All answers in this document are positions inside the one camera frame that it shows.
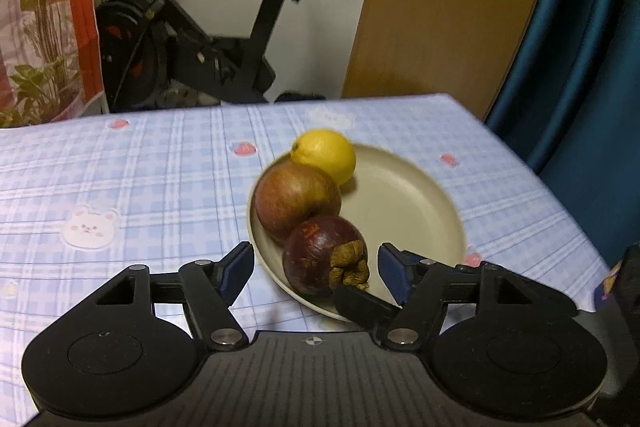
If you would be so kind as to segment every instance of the ribbed gray surface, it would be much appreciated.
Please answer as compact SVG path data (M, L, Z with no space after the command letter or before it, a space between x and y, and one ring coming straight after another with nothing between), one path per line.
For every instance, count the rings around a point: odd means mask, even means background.
M89 422L34 418L29 427ZM463 409L410 354L376 347L367 333L262 332L250 347L209 357L178 397L104 427L511 427ZM575 415L529 427L595 427Z

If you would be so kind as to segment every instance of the teal curtain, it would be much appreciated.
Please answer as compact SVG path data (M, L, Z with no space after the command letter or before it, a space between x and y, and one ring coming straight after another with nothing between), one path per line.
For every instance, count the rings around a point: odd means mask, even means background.
M609 263L640 239L640 0L538 0L486 124Z

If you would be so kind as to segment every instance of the checkered tablecloth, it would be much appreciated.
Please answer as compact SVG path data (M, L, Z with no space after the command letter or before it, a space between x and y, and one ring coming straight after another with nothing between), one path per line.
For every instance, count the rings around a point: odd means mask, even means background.
M0 425L21 425L35 411L20 358L39 331L130 264L175 271L219 260L247 240L255 179L298 134L320 126L404 156L437 180L465 224L469 263L502 264L592 309L606 264L545 185L448 96L156 111L2 130ZM94 214L100 234L90 245L72 231L78 212ZM337 327L259 265L232 311L249 336ZM180 307L156 312L186 328Z

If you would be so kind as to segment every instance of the plate rim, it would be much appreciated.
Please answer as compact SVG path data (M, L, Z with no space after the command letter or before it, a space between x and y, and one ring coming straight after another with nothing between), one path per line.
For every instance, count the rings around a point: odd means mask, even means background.
M428 172L426 172L424 169L422 169L420 166L416 165L415 163L413 163L412 161L408 160L407 158L404 158L403 156L396 154L392 151L389 151L387 149L383 149L382 147L378 147L376 145L371 145L368 143L360 143L360 142L352 142L354 147L366 147L368 149L374 149L378 152L382 152L391 156L395 156L396 158L398 158L400 161L404 162L404 163L408 163L409 165L411 165L412 167L418 169L420 172L422 172L422 174L424 174L425 176L427 176L433 183L435 183L436 187L438 187L440 189L440 191L444 194L444 196L447 198L447 201L449 201L449 203L451 204L451 207L453 208L453 210L456 213L456 217L458 218L458 224L460 226L460 231L462 232L462 240L463 240L463 244L466 245L466 230L465 230L465 225L460 217L460 213L458 211L458 207L456 206L456 204L453 202L453 200L451 199L451 197L449 196L449 193L433 178L433 176L431 176ZM342 322L348 322L350 323L351 321L349 319L347 319L346 317L343 317L342 315L338 314L338 313L334 313L328 310L325 310L324 308L321 308L320 306L317 306L315 304L313 304L312 302L309 302L308 300L306 300L305 298L303 298L302 296L298 295L297 293L295 293L291 288L289 288L283 281L280 280L279 277L276 276L276 274L274 274L273 270L271 269L271 267L267 264L267 261L265 261L265 259L262 257L262 254L260 253L260 250L258 249L258 246L256 245L255 242L255 237L254 237L254 229L252 227L251 224L251 212L252 212L252 201L254 200L254 193L255 193L255 189L258 186L258 182L260 182L260 180L262 179L262 176L264 176L265 172L267 172L269 169L271 169L274 165L276 165L277 163L279 163L280 161L282 161L284 158L286 158L287 156L290 156L290 151L287 151L286 153L283 153L279 156L277 156L277 158L274 158L260 173L260 175L256 178L256 180L254 181L251 190L249 191L249 196L248 196L248 200L246 203L246 227L247 230L249 232L249 240L252 244L252 247L254 247L254 253L255 256L258 258L258 260L260 261L260 264L262 264L262 267L266 270L266 272L269 274L269 277L271 277L271 279L278 285L280 286L280 288L282 288L290 297L294 298L297 302L299 302L300 304L302 304L303 306L306 306L308 308L311 308L313 311L324 315L326 317L331 317L333 319L337 319L339 321Z

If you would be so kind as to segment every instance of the metal screw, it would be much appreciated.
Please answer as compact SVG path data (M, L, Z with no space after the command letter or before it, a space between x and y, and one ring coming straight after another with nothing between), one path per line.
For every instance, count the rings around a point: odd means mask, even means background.
M418 332L409 328L396 328L389 331L386 337L394 344L413 344L418 340Z
M242 333L233 328L220 328L211 333L211 340L222 346L233 346L242 340Z

